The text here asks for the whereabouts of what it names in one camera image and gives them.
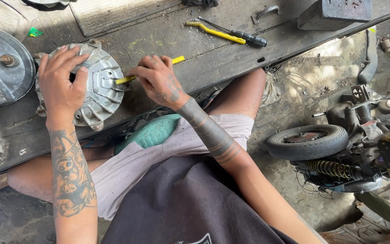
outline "green paper scrap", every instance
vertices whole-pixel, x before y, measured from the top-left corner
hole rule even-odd
[[[31,27],[30,32],[28,32],[28,36],[34,36],[34,37],[40,36],[41,34],[43,34],[43,32],[39,31],[34,27]]]

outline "concrete floor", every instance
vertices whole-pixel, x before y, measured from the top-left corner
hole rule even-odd
[[[390,21],[378,26],[381,38],[390,35]],[[390,55],[379,54],[379,65],[370,86],[386,95],[390,92]],[[267,138],[277,130],[325,123],[323,117],[311,114],[325,111],[337,103],[339,96],[357,84],[360,64],[366,57],[366,34],[357,33],[329,43],[288,61],[274,73],[281,99],[259,110],[248,152],[263,174],[282,196],[317,231],[333,230],[360,217],[353,206],[352,194],[333,193],[325,199],[304,191],[296,173],[286,160],[272,158],[265,147]],[[99,220],[99,239],[109,221]],[[0,190],[0,244],[55,243],[52,205],[22,195],[10,187]]]

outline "light gray shorts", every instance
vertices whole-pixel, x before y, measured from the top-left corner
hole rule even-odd
[[[222,114],[211,118],[246,150],[246,141],[254,123],[251,117]],[[130,143],[91,173],[96,187],[99,217],[112,220],[123,197],[153,164],[174,155],[199,155],[208,152],[192,126],[183,118],[179,119],[176,130],[163,144],[144,149],[136,142]]]

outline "yellow spring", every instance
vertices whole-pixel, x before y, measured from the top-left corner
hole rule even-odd
[[[346,164],[340,164],[323,160],[307,160],[306,167],[311,171],[316,171],[322,174],[338,176],[343,178],[352,178],[352,167]]]

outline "hand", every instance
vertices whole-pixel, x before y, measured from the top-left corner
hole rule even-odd
[[[46,105],[48,129],[58,129],[73,123],[73,116],[84,103],[87,90],[88,70],[81,67],[76,72],[73,83],[69,80],[70,71],[86,61],[90,55],[76,56],[79,46],[68,49],[62,46],[49,59],[45,54],[39,67],[39,86]]]
[[[160,105],[178,110],[189,100],[174,75],[172,59],[167,56],[145,56],[138,67],[129,71],[128,76],[133,75],[137,76],[147,96]]]

